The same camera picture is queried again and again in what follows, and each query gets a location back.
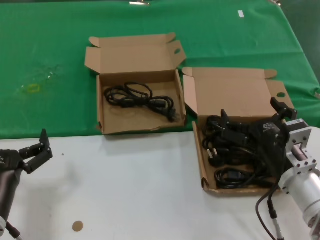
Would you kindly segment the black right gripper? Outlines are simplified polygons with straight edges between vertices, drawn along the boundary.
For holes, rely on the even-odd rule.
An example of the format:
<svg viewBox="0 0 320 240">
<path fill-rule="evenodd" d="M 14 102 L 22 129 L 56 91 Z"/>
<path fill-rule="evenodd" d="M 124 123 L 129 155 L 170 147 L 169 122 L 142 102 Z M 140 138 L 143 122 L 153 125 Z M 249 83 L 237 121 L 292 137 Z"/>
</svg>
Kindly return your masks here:
<svg viewBox="0 0 320 240">
<path fill-rule="evenodd" d="M 252 123 L 231 121 L 224 109 L 221 110 L 221 137 L 239 147 L 254 147 L 271 175 L 279 180 L 286 167 L 285 136 L 282 120 L 296 120 L 298 111 L 272 97 L 270 104 L 276 111 L 272 117 Z"/>
</svg>

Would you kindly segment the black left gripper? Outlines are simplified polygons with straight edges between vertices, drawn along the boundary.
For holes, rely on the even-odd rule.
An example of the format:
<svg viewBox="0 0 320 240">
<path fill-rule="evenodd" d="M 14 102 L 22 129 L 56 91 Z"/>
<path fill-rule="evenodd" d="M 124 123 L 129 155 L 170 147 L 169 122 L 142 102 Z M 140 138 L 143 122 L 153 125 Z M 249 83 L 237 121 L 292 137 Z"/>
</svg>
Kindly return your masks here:
<svg viewBox="0 0 320 240">
<path fill-rule="evenodd" d="M 23 159 L 30 159 L 24 164 L 23 170 L 32 174 L 53 157 L 47 131 L 43 129 L 39 137 L 39 143 L 17 150 L 0 150 L 0 172 L 8 172 L 19 169 Z"/>
</svg>

